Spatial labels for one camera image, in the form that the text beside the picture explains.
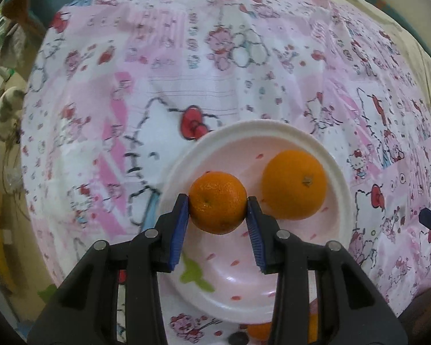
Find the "small mandarin orange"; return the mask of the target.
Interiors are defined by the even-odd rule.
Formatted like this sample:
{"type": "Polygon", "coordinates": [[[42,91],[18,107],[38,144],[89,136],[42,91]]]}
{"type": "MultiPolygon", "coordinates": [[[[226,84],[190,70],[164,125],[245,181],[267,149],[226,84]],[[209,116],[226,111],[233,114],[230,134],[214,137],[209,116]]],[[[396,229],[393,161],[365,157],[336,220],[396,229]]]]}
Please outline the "small mandarin orange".
{"type": "Polygon", "coordinates": [[[238,178],[209,171],[197,178],[188,191],[193,224],[209,234],[228,234],[245,218],[247,192],[238,178]]]}

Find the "plush toy on rack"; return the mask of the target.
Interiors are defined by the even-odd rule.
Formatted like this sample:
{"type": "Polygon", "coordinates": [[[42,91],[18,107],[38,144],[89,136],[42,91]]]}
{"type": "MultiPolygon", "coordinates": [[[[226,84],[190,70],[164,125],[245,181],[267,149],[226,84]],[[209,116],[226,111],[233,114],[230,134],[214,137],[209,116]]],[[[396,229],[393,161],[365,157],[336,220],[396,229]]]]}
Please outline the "plush toy on rack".
{"type": "Polygon", "coordinates": [[[0,138],[9,139],[20,125],[26,92],[11,87],[0,95],[0,138]]]}

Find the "pink cartoon bedsheet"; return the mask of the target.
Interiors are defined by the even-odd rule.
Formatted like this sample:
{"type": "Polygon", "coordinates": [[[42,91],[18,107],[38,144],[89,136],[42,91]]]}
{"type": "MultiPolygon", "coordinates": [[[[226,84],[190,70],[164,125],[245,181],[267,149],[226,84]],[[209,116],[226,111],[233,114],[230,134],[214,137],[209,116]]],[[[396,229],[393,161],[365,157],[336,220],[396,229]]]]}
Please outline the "pink cartoon bedsheet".
{"type": "Polygon", "coordinates": [[[29,215],[61,283],[152,220],[210,132],[271,119],[318,139],[356,203],[349,250],[395,313],[431,287],[431,57],[364,0],[73,0],[22,122],[29,215]]]}

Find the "pink white plate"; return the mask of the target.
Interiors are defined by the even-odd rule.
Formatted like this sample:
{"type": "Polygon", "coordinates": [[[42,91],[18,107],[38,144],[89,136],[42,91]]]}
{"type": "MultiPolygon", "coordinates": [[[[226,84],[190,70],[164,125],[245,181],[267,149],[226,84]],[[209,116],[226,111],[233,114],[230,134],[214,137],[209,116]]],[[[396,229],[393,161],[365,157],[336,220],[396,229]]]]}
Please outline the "pink white plate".
{"type": "MultiPolygon", "coordinates": [[[[210,170],[237,177],[247,194],[260,199],[266,164],[282,151],[306,150],[326,170],[325,202],[305,220],[278,224],[305,242],[325,245],[336,240],[348,247],[355,220],[345,144],[335,133],[314,137],[277,121],[251,120],[222,127],[198,140],[176,162],[157,213],[168,213],[176,197],[210,170]]],[[[244,324],[272,319],[277,276],[261,273],[245,223],[224,235],[208,234],[190,223],[180,261],[167,279],[187,303],[217,319],[244,324]]]]}

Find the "large orange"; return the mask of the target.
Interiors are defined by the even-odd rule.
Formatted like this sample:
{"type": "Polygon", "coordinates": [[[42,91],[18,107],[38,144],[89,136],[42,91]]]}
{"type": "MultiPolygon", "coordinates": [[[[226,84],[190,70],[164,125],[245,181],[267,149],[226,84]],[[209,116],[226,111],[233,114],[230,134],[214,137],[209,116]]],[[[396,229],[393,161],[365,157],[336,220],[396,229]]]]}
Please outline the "large orange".
{"type": "Polygon", "coordinates": [[[322,207],[326,192],[324,167],[306,151],[282,151],[263,170],[261,199],[277,219],[309,218],[322,207]]]}

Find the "dark plum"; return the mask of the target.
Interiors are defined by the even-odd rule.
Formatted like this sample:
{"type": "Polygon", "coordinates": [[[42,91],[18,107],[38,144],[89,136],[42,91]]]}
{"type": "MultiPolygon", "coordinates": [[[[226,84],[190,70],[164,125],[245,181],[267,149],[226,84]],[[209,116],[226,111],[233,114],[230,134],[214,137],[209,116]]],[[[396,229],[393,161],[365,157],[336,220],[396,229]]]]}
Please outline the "dark plum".
{"type": "Polygon", "coordinates": [[[228,337],[229,345],[247,345],[249,344],[249,337],[245,332],[238,331],[236,333],[232,333],[228,337]]]}

